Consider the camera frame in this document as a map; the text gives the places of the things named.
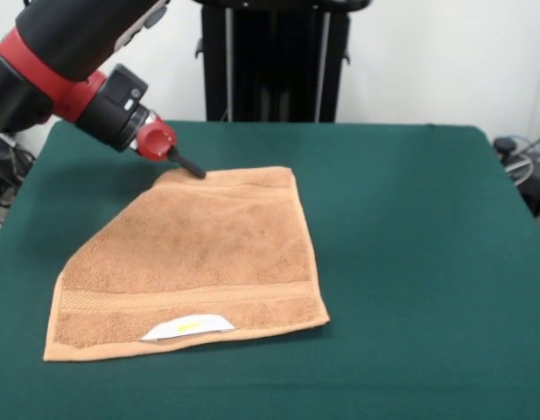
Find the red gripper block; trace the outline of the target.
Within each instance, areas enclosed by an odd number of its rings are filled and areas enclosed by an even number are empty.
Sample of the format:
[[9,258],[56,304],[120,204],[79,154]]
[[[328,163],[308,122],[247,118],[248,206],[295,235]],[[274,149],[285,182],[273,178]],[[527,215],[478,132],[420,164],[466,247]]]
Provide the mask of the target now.
[[148,122],[137,131],[137,152],[151,161],[168,159],[185,169],[197,179],[204,179],[207,173],[192,161],[183,157],[176,145],[174,130],[163,120]]

